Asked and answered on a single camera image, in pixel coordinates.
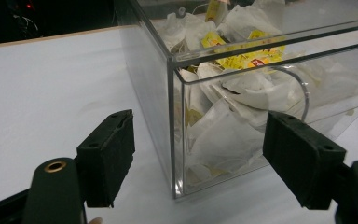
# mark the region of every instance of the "white surface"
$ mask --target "white surface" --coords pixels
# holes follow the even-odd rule
[[[29,188],[44,161],[76,147],[109,114],[134,111],[136,152],[103,223],[334,223],[315,212],[270,167],[173,200],[128,77],[118,30],[0,48],[0,200]],[[358,120],[337,140],[358,160]]]

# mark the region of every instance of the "clear acrylic box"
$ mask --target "clear acrylic box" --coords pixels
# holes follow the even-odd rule
[[[358,1],[227,2],[115,2],[131,81],[175,198],[268,165],[269,110],[331,139],[358,116]]]

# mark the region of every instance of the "white packet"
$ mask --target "white packet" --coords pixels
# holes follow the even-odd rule
[[[161,27],[156,27],[159,36],[169,51],[177,47],[185,39],[185,21],[176,18],[175,13],[168,14]]]
[[[196,74],[185,69],[181,69],[179,73],[188,82],[199,79]],[[195,110],[202,116],[212,107],[212,103],[200,88],[200,84],[186,85],[186,105],[189,111]]]
[[[267,123],[267,110],[260,110],[252,108],[248,105],[241,104],[234,99],[232,99],[232,93],[226,91],[225,89],[212,85],[212,89],[216,92],[217,95],[224,98],[228,104],[229,108],[238,113],[241,116],[241,120],[249,123],[252,127],[257,129],[258,131],[264,132],[265,125]]]
[[[185,41],[189,50],[203,49],[201,40],[211,31],[216,31],[213,21],[203,21],[197,16],[187,13],[185,16]]]
[[[219,68],[218,66],[214,66],[211,63],[200,63],[197,69],[197,76],[199,77],[199,79],[203,79],[207,77],[216,77],[221,73],[222,73],[222,69]],[[213,79],[210,81],[205,81],[200,83],[200,88],[213,104],[220,99],[220,96],[218,96],[214,92],[211,86],[213,84],[218,84],[218,83],[219,83],[219,79]]]
[[[237,93],[230,94],[230,98],[263,110],[287,111],[304,95],[300,84],[280,71],[271,75],[263,71],[250,72],[226,80],[222,85]]]
[[[238,119],[224,99],[216,102],[199,122],[188,129],[188,133],[196,140],[190,152],[186,153],[187,169],[203,165],[210,170],[231,174],[255,159],[264,139],[264,134]],[[207,176],[210,178],[212,175],[198,178],[204,180]]]
[[[236,5],[217,27],[217,32],[231,42],[248,39],[255,29],[279,35],[283,10],[284,0],[256,0],[247,7]]]

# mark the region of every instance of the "yellow sticker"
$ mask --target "yellow sticker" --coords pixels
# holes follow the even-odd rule
[[[249,35],[249,39],[257,39],[265,36],[269,36],[269,34],[260,30],[253,30]],[[226,42],[216,32],[209,32],[201,40],[201,44],[205,48],[210,48],[214,46],[225,45]],[[245,47],[251,46],[252,43],[245,44]],[[279,46],[271,49],[262,49],[250,53],[218,59],[216,61],[224,68],[245,69],[256,67],[268,63],[280,62],[282,60],[284,48],[285,46]]]
[[[195,109],[188,109],[186,107],[186,114],[185,114],[185,125],[193,126],[197,121],[199,121],[203,115],[195,110]]]
[[[208,9],[206,10],[205,21],[214,21],[216,18],[217,11],[220,8],[219,0],[211,0],[208,4]]]

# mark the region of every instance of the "dark background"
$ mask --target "dark background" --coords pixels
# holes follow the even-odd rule
[[[0,43],[116,25],[113,0],[0,0]]]

